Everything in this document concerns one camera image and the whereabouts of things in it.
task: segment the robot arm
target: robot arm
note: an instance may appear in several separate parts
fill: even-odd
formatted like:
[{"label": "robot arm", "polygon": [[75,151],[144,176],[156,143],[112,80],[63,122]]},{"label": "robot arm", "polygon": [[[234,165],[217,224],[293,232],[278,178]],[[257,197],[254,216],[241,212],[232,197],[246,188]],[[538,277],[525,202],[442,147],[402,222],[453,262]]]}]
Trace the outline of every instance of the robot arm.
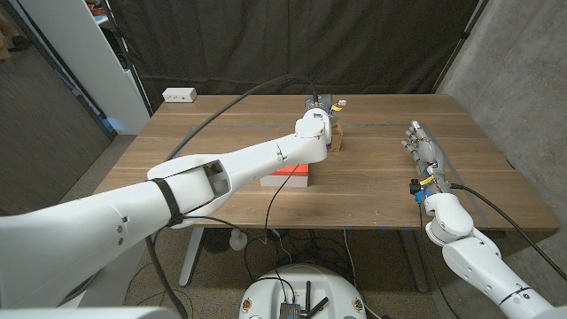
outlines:
[{"label": "robot arm", "polygon": [[[284,166],[324,160],[330,139],[327,113],[313,109],[296,122],[294,134],[236,152],[173,159],[151,169],[148,178],[167,182],[182,214],[207,216],[249,182]],[[152,181],[3,217],[0,308],[56,307],[170,218],[165,195]]]},{"label": "robot arm", "polygon": [[423,180],[411,187],[416,200],[425,197],[425,212],[434,217],[425,226],[429,239],[443,247],[443,259],[460,278],[492,300],[508,318],[534,318],[554,309],[501,259],[496,244],[474,227],[469,213],[451,194],[443,172],[443,154],[417,121],[402,142],[417,163]]}]

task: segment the wooden block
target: wooden block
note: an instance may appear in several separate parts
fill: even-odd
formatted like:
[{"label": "wooden block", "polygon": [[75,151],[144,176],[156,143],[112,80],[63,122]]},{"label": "wooden block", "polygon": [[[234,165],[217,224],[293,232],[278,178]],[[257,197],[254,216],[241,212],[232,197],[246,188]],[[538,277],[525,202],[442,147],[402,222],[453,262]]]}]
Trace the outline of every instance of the wooden block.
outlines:
[{"label": "wooden block", "polygon": [[333,136],[333,140],[330,142],[329,152],[339,152],[340,144],[343,141],[343,128],[340,126],[340,120],[338,120],[337,125],[331,129],[331,135]]}]

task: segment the black wire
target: black wire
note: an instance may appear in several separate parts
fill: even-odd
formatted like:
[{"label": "black wire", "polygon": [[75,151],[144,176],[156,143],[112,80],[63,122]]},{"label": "black wire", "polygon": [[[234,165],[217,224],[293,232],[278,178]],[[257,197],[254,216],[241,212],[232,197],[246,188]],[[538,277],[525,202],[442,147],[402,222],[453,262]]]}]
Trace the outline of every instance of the black wire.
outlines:
[{"label": "black wire", "polygon": [[246,243],[245,246],[245,251],[244,251],[244,255],[245,255],[245,265],[246,265],[246,271],[248,272],[248,276],[250,277],[250,281],[252,283],[254,283],[254,277],[252,277],[252,272],[250,271],[250,267],[248,266],[248,260],[246,258],[246,251],[248,250],[248,246],[254,242],[254,240],[257,240],[258,238],[254,238],[253,240],[249,241],[248,243]]},{"label": "black wire", "polygon": [[181,293],[183,296],[187,297],[187,299],[189,300],[189,304],[191,305],[191,319],[193,318],[193,300],[191,300],[191,297],[189,297],[189,295],[187,295],[187,293],[180,291],[179,289],[174,289],[174,292],[179,292]]},{"label": "black wire", "polygon": [[[220,109],[219,111],[217,111],[215,114],[211,115],[208,119],[206,119],[204,122],[202,122],[201,124],[199,124],[196,128],[194,128],[170,153],[169,155],[167,155],[166,159],[164,161],[168,161],[171,160],[173,157],[175,157],[175,155],[177,155],[177,153],[198,133],[201,131],[201,129],[203,129],[204,127],[206,127],[210,122],[214,121],[214,119],[216,119],[217,117],[219,117],[219,115],[223,114],[224,112],[226,112],[227,110],[230,109],[230,107],[234,106],[236,103],[242,101],[244,98],[248,97],[249,95],[251,95],[252,93],[258,91],[259,89],[262,89],[270,84],[274,84],[277,82],[282,82],[282,81],[287,81],[287,80],[291,80],[291,79],[300,79],[302,81],[308,82],[312,89],[313,89],[313,99],[314,101],[316,101],[318,99],[318,97],[316,96],[316,88],[315,85],[311,82],[311,80],[307,79],[305,76],[301,76],[301,75],[292,75],[292,74],[288,74],[288,75],[282,75],[279,77],[276,77],[273,80],[267,81],[267,82],[263,82],[260,85],[255,86],[254,88],[246,91],[244,94],[242,94],[241,96],[235,98],[232,102],[228,103],[227,105],[225,105],[222,109]],[[225,222],[223,220],[220,219],[213,219],[213,217],[207,217],[207,219],[211,219],[217,222],[223,222],[226,223],[232,227],[235,227],[239,230],[239,227],[236,227],[235,225],[232,225],[228,222]],[[151,240],[151,236],[148,236],[145,239],[146,242],[146,246],[148,247],[148,253],[150,254],[150,257],[152,259],[152,263],[153,266],[156,270],[156,274],[158,275],[158,278],[161,282],[161,284],[163,285],[164,289],[166,290],[167,296],[171,299],[171,301],[173,302],[173,304],[175,305],[175,308],[177,308],[177,311],[179,312],[179,314],[182,316],[182,318],[187,318],[187,311],[185,310],[185,308],[183,307],[183,304],[181,303],[181,301],[175,296],[171,286],[169,285],[169,282],[167,281],[166,278],[166,274],[163,271],[163,268],[161,267],[161,265],[159,264],[159,260],[158,260],[158,256],[155,252],[155,245]]]},{"label": "black wire", "polygon": [[431,268],[431,273],[433,274],[433,278],[435,279],[435,284],[437,284],[437,287],[439,288],[439,291],[441,292],[441,296],[443,296],[443,300],[445,301],[445,303],[447,304],[447,306],[449,307],[449,309],[451,310],[451,312],[453,313],[453,315],[455,317],[457,317],[457,319],[459,318],[459,316],[455,313],[453,307],[451,307],[451,304],[449,304],[449,301],[447,301],[447,296],[445,296],[445,293],[443,292],[443,289],[441,288],[441,285],[439,284],[439,280],[437,279],[437,276],[435,275],[435,271],[433,270],[433,263],[431,262],[431,257],[429,255],[429,250],[427,249],[427,242],[425,242],[425,228],[423,227],[423,213],[422,213],[422,206],[421,204],[417,204],[417,206],[419,206],[419,223],[420,223],[420,227],[421,227],[421,233],[422,233],[422,240],[423,240],[423,247],[425,247],[425,254],[427,255],[427,261],[429,262],[429,267]]},{"label": "black wire", "polygon": [[[343,248],[345,255],[346,255],[346,249],[344,246],[342,246],[341,243],[339,243],[337,240],[332,239],[332,238],[327,238],[327,237],[315,237],[315,232],[310,230],[309,231],[310,235],[313,235],[313,237],[310,238],[300,238],[300,237],[294,237],[291,232],[289,232],[288,237],[290,240],[290,244],[293,247],[293,249],[295,249],[298,253],[299,256],[305,255],[307,257],[307,259],[315,262],[318,261],[317,264],[320,264],[322,266],[324,266],[325,268],[329,268],[331,270],[333,270],[334,272],[340,274],[342,277],[345,278],[351,278],[351,280],[353,279],[353,272],[352,272],[352,266],[350,264],[350,262],[346,259],[346,257],[344,257],[343,255],[341,255],[341,253],[339,253],[337,250],[332,249],[332,248],[322,248],[317,244],[317,240],[329,240],[330,242],[339,245],[341,248]],[[304,247],[303,250],[300,250],[292,241],[292,239],[296,239],[296,240],[308,240],[310,241],[309,243],[306,244],[306,246]],[[333,258],[331,257],[331,260],[328,258],[325,258],[325,256],[322,254],[324,252],[333,252],[335,253],[337,256],[339,256],[338,258]],[[346,267],[342,267],[340,265],[338,265],[335,260],[340,260],[342,261]]]},{"label": "black wire", "polygon": [[277,269],[274,268],[274,271],[276,272],[277,278],[280,280],[280,284],[282,284],[282,290],[283,290],[283,299],[285,303],[287,302],[287,293],[285,292],[285,287],[284,287],[284,281],[282,280],[282,278],[280,277],[280,274],[277,272]]},{"label": "black wire", "polygon": [[263,89],[264,87],[270,85],[270,84],[274,84],[274,83],[278,83],[278,82],[282,82],[282,81],[287,81],[287,80],[292,80],[292,79],[298,79],[298,80],[302,80],[305,82],[308,82],[309,85],[311,85],[311,88],[313,89],[314,92],[314,98],[316,98],[316,89],[315,89],[315,85],[311,82],[311,80],[307,79],[305,76],[302,75],[294,75],[294,74],[287,74],[287,75],[282,75],[279,77],[276,77],[275,79],[272,79],[268,82],[263,82],[260,85],[257,85],[256,87],[254,87],[253,89],[248,90],[247,92],[245,92],[244,94],[242,94],[240,97],[235,98],[232,102],[228,103],[227,105],[225,105],[222,109],[220,109],[219,111],[217,111],[215,114],[211,115],[208,119],[206,119],[204,122],[202,122],[201,124],[199,124],[199,126],[197,126],[196,128],[194,128],[172,151],[171,153],[169,153],[169,155],[167,155],[166,161],[172,159],[198,132],[200,132],[201,129],[203,129],[205,126],[207,126],[210,122],[212,122],[214,119],[216,119],[217,117],[219,117],[219,115],[223,114],[224,112],[226,112],[228,109],[230,109],[230,107],[234,106],[236,103],[242,101],[243,99],[245,99],[245,97],[248,97],[249,95],[251,95],[252,93]]},{"label": "black wire", "polygon": [[268,210],[266,212],[266,221],[264,222],[264,241],[268,242],[268,216],[269,216],[269,209],[272,207],[272,204],[274,203],[274,199],[276,199],[277,193],[279,193],[282,188],[285,186],[285,184],[287,183],[287,181],[290,180],[290,177],[293,175],[293,173],[295,173],[295,170],[298,169],[299,164],[295,166],[295,168],[291,171],[291,173],[287,176],[287,178],[285,179],[285,181],[283,181],[283,184],[280,186],[280,188],[277,189],[276,194],[274,194],[274,196],[272,197],[272,200],[269,201],[269,205],[268,205]]},{"label": "black wire", "polygon": [[185,215],[185,216],[183,217],[183,219],[207,219],[207,220],[211,220],[211,221],[215,221],[215,222],[221,222],[221,223],[223,223],[223,224],[225,224],[225,225],[229,225],[229,226],[232,227],[232,228],[236,228],[236,229],[238,229],[238,230],[244,232],[246,235],[250,235],[251,237],[254,237],[254,239],[259,239],[259,240],[263,243],[263,241],[261,240],[260,236],[254,234],[254,233],[252,233],[252,232],[250,232],[250,231],[248,231],[248,230],[245,230],[245,229],[243,229],[243,228],[240,228],[240,227],[238,227],[237,225],[235,225],[235,224],[233,224],[233,223],[224,221],[224,220],[222,220],[222,219],[220,219],[220,218],[215,218],[215,217],[211,217],[211,216],[187,216],[187,215]]},{"label": "black wire", "polygon": [[166,293],[166,292],[159,292],[159,293],[156,293],[156,294],[152,294],[152,296],[150,296],[150,297],[148,297],[148,298],[146,298],[146,299],[144,299],[144,300],[138,302],[138,303],[136,304],[136,306],[140,306],[144,301],[150,300],[150,299],[152,299],[153,297],[157,297],[157,296],[159,296],[160,294],[165,294],[165,293]]},{"label": "black wire", "polygon": [[[281,283],[282,281],[285,281],[285,280],[283,280],[282,277],[280,276],[280,273],[277,272],[277,268],[274,268],[274,271],[276,272],[277,277],[280,279],[280,283]],[[291,294],[292,294],[292,296],[291,296],[291,303],[294,304],[294,303],[295,303],[295,291],[293,290],[293,287],[291,287],[291,284],[290,284],[290,283],[288,283],[288,282],[286,282],[286,283],[287,283],[287,284],[290,286],[290,288],[291,288]]]},{"label": "black wire", "polygon": [[142,270],[144,270],[146,267],[150,266],[151,262],[143,265],[132,277],[132,279],[130,280],[130,283],[128,284],[128,288],[126,289],[126,291],[130,290],[130,286],[132,285],[132,283],[134,283],[134,279],[142,272]]},{"label": "black wire", "polygon": [[524,230],[522,230],[522,228],[518,224],[516,224],[516,222],[514,222],[514,220],[512,220],[510,218],[510,216],[508,216],[499,207],[497,207],[495,204],[493,204],[493,202],[491,202],[490,200],[488,200],[487,198],[485,198],[484,196],[480,195],[479,193],[477,193],[476,191],[474,191],[473,189],[471,189],[467,186],[452,183],[451,188],[454,189],[454,190],[467,191],[467,192],[473,194],[474,196],[480,198],[482,201],[487,203],[487,205],[492,207],[496,212],[498,212],[498,214],[500,214],[502,217],[504,217],[505,220],[507,220],[510,224],[512,224],[512,226],[514,226],[514,228],[520,233],[520,235],[522,235],[522,237],[524,237],[525,241],[527,241],[528,244],[530,244],[530,246],[533,247],[533,249],[535,249],[535,251],[538,252],[540,254],[540,256],[545,261],[548,262],[549,266],[551,266],[551,268],[553,268],[553,270],[555,270],[557,272],[557,274],[559,274],[559,276],[561,276],[561,278],[563,278],[564,281],[567,281],[567,275],[565,275],[565,273],[534,242],[532,242],[532,240],[525,234]]},{"label": "black wire", "polygon": [[291,287],[291,284],[287,280],[282,279],[282,278],[278,278],[278,277],[262,277],[262,278],[256,279],[255,283],[262,281],[262,280],[279,280],[280,282],[284,282],[287,285],[289,285],[290,288],[291,288],[291,293],[293,294],[293,297],[291,298],[291,302],[295,303],[295,291],[293,290],[293,287]]},{"label": "black wire", "polygon": [[159,264],[158,255],[156,254],[155,245],[151,241],[151,236],[145,238],[145,244],[148,247],[148,254],[150,255],[151,263],[153,263],[153,267],[156,270],[156,275],[158,275],[158,278],[161,284],[163,285],[163,288],[165,289],[165,293],[167,294],[171,302],[174,304],[175,309],[177,309],[177,311],[179,312],[179,315],[183,319],[187,319],[188,318],[187,310],[185,310],[185,307],[183,306],[183,303],[179,300],[179,298],[175,296],[173,289],[171,288],[169,282],[167,281],[166,273],[165,271],[163,271],[163,268]]}]

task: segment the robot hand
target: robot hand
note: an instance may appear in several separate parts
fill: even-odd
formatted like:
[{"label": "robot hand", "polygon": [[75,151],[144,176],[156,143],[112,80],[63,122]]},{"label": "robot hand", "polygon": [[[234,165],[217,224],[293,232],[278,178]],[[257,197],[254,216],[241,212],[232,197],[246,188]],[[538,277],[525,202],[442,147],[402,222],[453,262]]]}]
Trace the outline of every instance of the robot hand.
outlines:
[{"label": "robot hand", "polygon": [[417,121],[411,121],[406,131],[407,141],[401,144],[408,150],[417,163],[417,173],[443,173],[443,153],[432,142]]},{"label": "robot hand", "polygon": [[451,192],[451,185],[445,180],[445,159],[441,149],[417,121],[411,121],[406,137],[407,141],[401,141],[401,144],[416,161],[417,175],[424,176],[421,185],[426,196]]}]

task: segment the white power strip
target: white power strip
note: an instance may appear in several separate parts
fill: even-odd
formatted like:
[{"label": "white power strip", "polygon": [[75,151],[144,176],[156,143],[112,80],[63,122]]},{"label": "white power strip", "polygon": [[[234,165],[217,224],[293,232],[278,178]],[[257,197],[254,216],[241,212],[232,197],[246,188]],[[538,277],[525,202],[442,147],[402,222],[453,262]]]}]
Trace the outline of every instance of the white power strip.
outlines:
[{"label": "white power strip", "polygon": [[166,102],[193,102],[197,92],[195,88],[167,88],[161,95]]}]

